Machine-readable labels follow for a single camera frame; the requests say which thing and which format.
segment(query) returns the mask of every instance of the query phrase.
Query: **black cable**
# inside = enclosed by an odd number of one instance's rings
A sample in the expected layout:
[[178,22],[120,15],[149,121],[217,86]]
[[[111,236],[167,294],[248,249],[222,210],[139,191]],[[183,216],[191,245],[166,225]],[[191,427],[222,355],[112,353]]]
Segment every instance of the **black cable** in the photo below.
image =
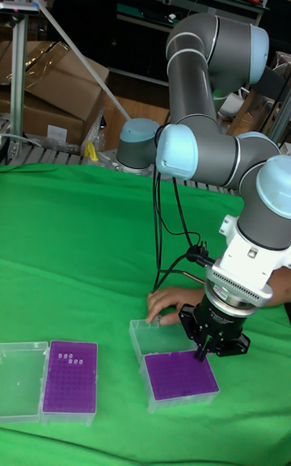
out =
[[[166,115],[165,121],[162,126],[158,128],[154,135],[154,144],[158,146],[158,136],[168,124],[170,118],[170,110]],[[157,264],[157,275],[154,281],[153,291],[156,290],[158,279],[160,276],[162,266],[162,216],[161,214],[161,194],[160,194],[160,182],[161,173],[157,173],[156,165],[154,165],[153,173],[153,208],[154,208],[154,239],[155,239],[155,250],[156,250],[156,264]]]
[[176,265],[182,260],[184,259],[185,257],[187,256],[187,254],[182,254],[182,256],[180,257],[177,257],[177,259],[174,261],[174,263],[171,264],[171,266],[169,267],[169,269],[166,271],[166,273],[162,276],[162,279],[160,279],[160,281],[158,281],[158,283],[155,285],[155,288],[154,288],[154,291],[158,290],[161,285],[163,284],[164,281],[166,281],[168,275],[170,275],[170,273],[173,271],[173,269],[176,267]]
[[183,216],[183,210],[182,210],[181,202],[180,202],[180,199],[179,199],[179,191],[178,191],[178,187],[177,187],[177,181],[176,181],[176,179],[174,177],[173,177],[173,185],[174,185],[175,197],[176,197],[177,206],[178,206],[178,209],[179,209],[179,215],[180,215],[181,222],[182,222],[182,225],[183,225],[184,233],[186,235],[189,246],[192,247],[192,241],[191,241],[191,238],[189,236],[189,232],[188,232],[188,229],[187,229],[187,226],[186,226],[185,218]]
[[[154,136],[154,143],[155,146],[158,147],[158,139],[159,136],[167,125],[170,118],[170,112],[168,112],[166,119],[162,126],[160,126]],[[156,165],[154,165],[154,173],[153,173],[153,207],[154,207],[154,241],[155,241],[155,251],[156,251],[156,265],[157,265],[157,275],[154,281],[153,292],[155,292],[167,279],[170,273],[181,273],[183,274],[183,270],[174,270],[176,265],[184,258],[187,254],[183,254],[182,256],[178,257],[174,263],[170,266],[168,270],[162,269],[162,227],[165,227],[167,232],[172,235],[186,235],[187,242],[190,247],[192,247],[192,241],[190,238],[190,234],[195,234],[198,236],[197,245],[200,243],[200,234],[198,232],[189,232],[186,226],[185,218],[183,216],[183,210],[181,206],[181,202],[179,199],[179,191],[177,188],[176,179],[173,178],[173,185],[175,190],[175,198],[177,201],[177,206],[179,210],[179,216],[181,219],[181,223],[183,226],[184,232],[172,232],[168,229],[166,223],[162,219],[162,203],[161,203],[161,173],[157,171]]]

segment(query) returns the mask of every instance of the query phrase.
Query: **clear plastic box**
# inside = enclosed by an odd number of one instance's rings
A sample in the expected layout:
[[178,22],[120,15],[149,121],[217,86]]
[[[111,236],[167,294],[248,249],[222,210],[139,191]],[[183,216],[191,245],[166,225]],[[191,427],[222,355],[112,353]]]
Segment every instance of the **clear plastic box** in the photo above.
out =
[[162,326],[155,320],[132,320],[129,334],[140,364],[150,413],[157,409],[210,403],[219,393],[207,358],[194,358],[195,346],[182,324]]
[[92,423],[97,344],[0,344],[0,423]]

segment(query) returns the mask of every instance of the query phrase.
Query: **table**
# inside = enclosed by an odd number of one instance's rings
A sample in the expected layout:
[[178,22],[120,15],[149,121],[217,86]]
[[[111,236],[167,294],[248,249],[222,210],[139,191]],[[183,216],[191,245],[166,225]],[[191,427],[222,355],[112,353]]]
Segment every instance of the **table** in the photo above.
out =
[[[291,328],[284,307],[262,308],[246,322],[246,356],[210,357],[221,389],[211,405],[147,412],[129,321],[146,317],[154,281],[149,177],[94,166],[2,166],[0,189],[0,341],[99,344],[92,426],[1,426],[2,466],[288,463]],[[198,229],[210,256],[219,255],[225,241],[218,228],[225,214],[239,214],[241,198],[183,186],[180,196],[189,230]],[[162,201],[175,231],[167,182]],[[163,264],[186,245],[165,236]],[[185,269],[203,277],[197,265]],[[167,284],[195,283],[174,275]]]

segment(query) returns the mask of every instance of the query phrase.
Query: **cable connector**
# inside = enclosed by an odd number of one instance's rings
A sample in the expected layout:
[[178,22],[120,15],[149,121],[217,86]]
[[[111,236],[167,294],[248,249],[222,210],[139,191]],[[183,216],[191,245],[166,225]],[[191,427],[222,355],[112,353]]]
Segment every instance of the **cable connector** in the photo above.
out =
[[209,257],[206,242],[201,242],[199,245],[192,245],[186,252],[186,257],[191,263],[197,263],[200,266],[210,265],[215,262],[214,259]]

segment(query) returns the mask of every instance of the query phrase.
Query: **cable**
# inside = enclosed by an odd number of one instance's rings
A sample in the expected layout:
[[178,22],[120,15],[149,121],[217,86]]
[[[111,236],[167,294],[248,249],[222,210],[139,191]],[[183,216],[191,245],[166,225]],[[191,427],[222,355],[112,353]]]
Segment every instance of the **cable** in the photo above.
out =
[[1,133],[0,134],[0,143],[1,143],[2,137],[9,137],[9,138],[12,138],[12,139],[19,139],[20,141],[30,142],[31,144],[34,144],[35,146],[38,146],[39,148],[42,148],[42,145],[38,141],[35,141],[34,139],[28,139],[27,137],[22,137],[21,135],[14,135],[12,133]]
[[[158,147],[158,140],[162,130],[168,124],[170,118],[170,112],[168,112],[166,119],[162,126],[160,126],[154,136],[154,143],[155,146]],[[166,280],[170,273],[181,273],[185,275],[183,270],[174,270],[176,265],[186,256],[182,255],[174,263],[170,266],[168,270],[162,269],[162,227],[166,229],[166,231],[171,235],[185,235],[187,242],[190,247],[192,247],[192,241],[190,238],[190,234],[194,234],[198,236],[197,245],[200,243],[200,234],[199,232],[189,232],[186,226],[185,218],[183,216],[183,210],[181,206],[181,202],[179,199],[179,191],[177,188],[176,179],[173,178],[173,185],[175,190],[175,198],[177,201],[177,206],[179,210],[179,216],[181,219],[181,223],[183,226],[183,232],[172,232],[168,229],[166,223],[162,219],[162,203],[161,203],[161,173],[158,172],[156,165],[154,165],[154,173],[153,173],[153,208],[154,208],[154,241],[155,241],[155,251],[156,251],[156,265],[157,265],[157,275],[154,281],[153,292],[156,291]]]
[[[173,185],[174,185],[175,197],[176,197],[177,206],[178,206],[178,209],[179,209],[179,215],[180,215],[181,222],[182,222],[182,225],[183,225],[184,233],[186,235],[189,246],[192,247],[192,241],[191,241],[191,238],[189,236],[189,232],[188,232],[188,229],[187,229],[187,226],[186,226],[185,218],[183,216],[183,210],[182,210],[181,202],[180,202],[180,199],[179,199],[179,191],[178,191],[178,188],[177,188],[177,181],[176,181],[176,179],[174,177],[173,177]],[[199,239],[198,239],[197,244],[199,244],[201,236],[200,236],[200,234],[198,232],[196,232],[195,234],[198,235]]]
[[173,271],[173,269],[176,267],[176,265],[182,260],[184,259],[185,257],[187,256],[187,254],[182,254],[182,256],[180,257],[177,257],[177,259],[174,261],[174,263],[171,264],[171,266],[169,267],[169,269],[166,271],[166,273],[162,276],[162,279],[160,281],[158,281],[158,283],[155,285],[155,290],[158,290],[161,285],[163,284],[164,281],[166,281],[168,275],[170,275],[170,273]]
[[[166,273],[167,270],[160,270],[161,273]],[[191,272],[187,272],[187,270],[172,270],[171,273],[180,273],[181,275],[184,275],[185,277],[188,277],[189,279],[193,279],[193,281],[199,282],[201,285],[205,284],[205,281],[203,279],[200,279],[200,277],[194,275]]]

